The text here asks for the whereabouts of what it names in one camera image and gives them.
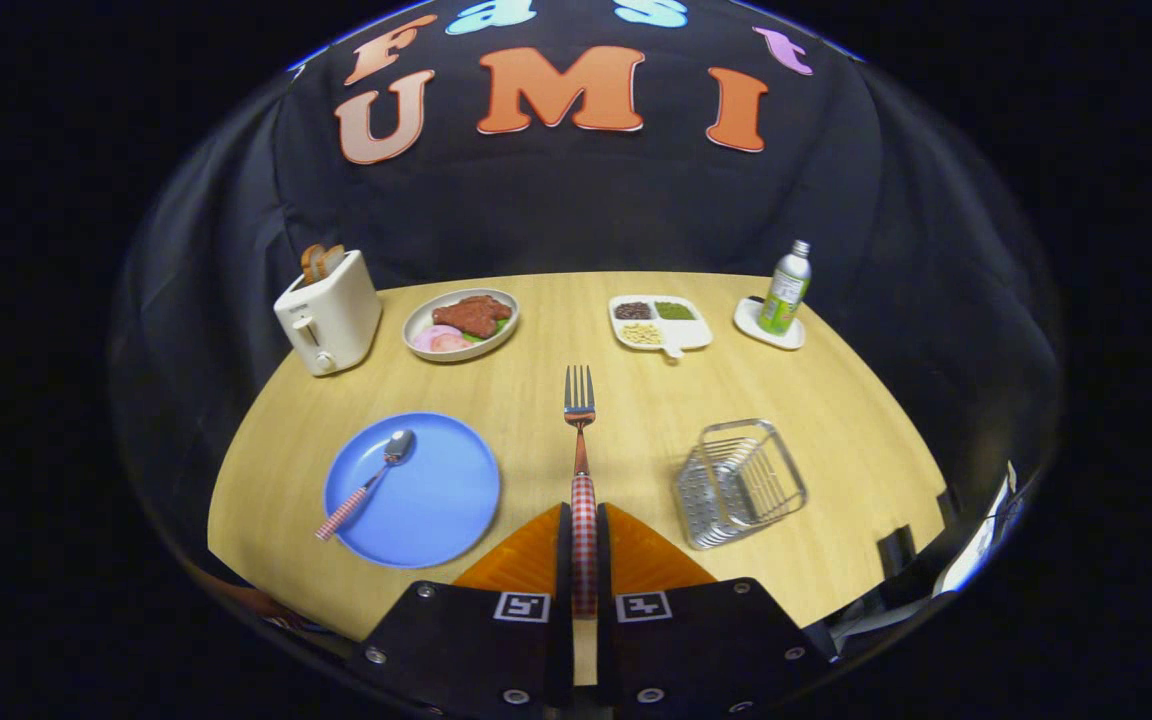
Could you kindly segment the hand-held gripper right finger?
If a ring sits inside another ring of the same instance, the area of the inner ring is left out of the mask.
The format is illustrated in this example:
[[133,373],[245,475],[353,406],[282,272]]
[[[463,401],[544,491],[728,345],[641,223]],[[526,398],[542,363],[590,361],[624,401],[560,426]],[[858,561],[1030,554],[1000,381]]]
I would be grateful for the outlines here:
[[613,719],[785,719],[831,679],[838,651],[801,628],[758,579],[623,592],[613,507],[600,503],[594,698]]

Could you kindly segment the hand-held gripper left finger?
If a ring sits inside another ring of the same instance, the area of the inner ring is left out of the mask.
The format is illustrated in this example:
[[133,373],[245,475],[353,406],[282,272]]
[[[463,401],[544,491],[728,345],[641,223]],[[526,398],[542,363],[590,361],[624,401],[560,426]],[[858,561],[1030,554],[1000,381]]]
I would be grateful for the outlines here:
[[573,705],[573,511],[541,541],[545,592],[414,582],[349,655],[353,679],[420,719],[559,719]]

